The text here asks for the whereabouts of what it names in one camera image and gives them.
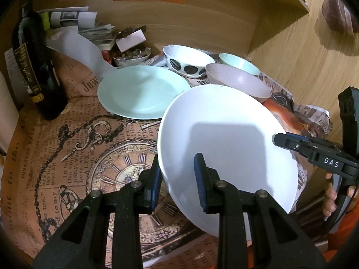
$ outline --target paper roll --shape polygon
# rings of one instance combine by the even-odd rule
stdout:
[[[11,99],[5,78],[0,72],[0,147],[6,153],[18,120],[19,112]]]

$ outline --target mint green plate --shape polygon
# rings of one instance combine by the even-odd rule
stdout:
[[[190,89],[176,73],[149,65],[135,65],[108,73],[97,97],[110,113],[133,119],[162,118],[169,104]]]

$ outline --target dark glass bottle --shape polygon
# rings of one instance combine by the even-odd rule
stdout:
[[[32,101],[47,120],[64,110],[67,97],[46,46],[42,19],[32,9],[32,0],[23,0],[20,19],[12,37],[14,55]]]

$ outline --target pink bowl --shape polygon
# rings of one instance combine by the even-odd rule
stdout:
[[[261,80],[243,70],[224,64],[208,64],[206,71],[211,84],[235,88],[260,103],[272,96],[271,90]]]

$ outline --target small white box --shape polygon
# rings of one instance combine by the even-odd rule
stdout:
[[[116,40],[116,44],[120,49],[120,52],[123,53],[126,50],[144,42],[146,40],[145,35],[143,34],[142,30],[137,30],[136,32],[130,34],[125,38],[120,38]]]

